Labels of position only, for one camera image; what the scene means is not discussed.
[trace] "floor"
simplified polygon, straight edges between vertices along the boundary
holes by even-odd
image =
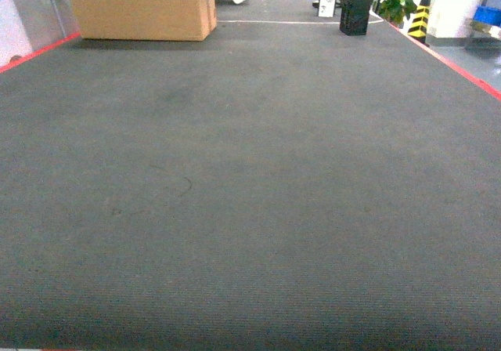
[[[0,346],[501,349],[499,101],[311,2],[2,75]]]
[[[431,47],[435,52],[501,91],[501,47]]]

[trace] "blue bin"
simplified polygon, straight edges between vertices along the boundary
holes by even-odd
[[[478,6],[473,19],[484,24],[499,26],[501,24],[501,10],[488,8],[487,6]]]

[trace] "white pillar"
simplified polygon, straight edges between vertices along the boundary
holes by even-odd
[[[471,18],[481,0],[432,0],[427,33],[436,38],[466,38]]]

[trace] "small sign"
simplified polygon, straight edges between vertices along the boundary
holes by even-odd
[[[319,1],[319,16],[333,17],[336,0],[320,0]]]

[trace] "yellow and black striped post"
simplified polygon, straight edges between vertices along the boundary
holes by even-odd
[[[418,42],[426,44],[426,29],[428,27],[428,18],[430,17],[431,0],[421,0],[414,16],[413,24],[410,26],[407,34],[415,38]]]

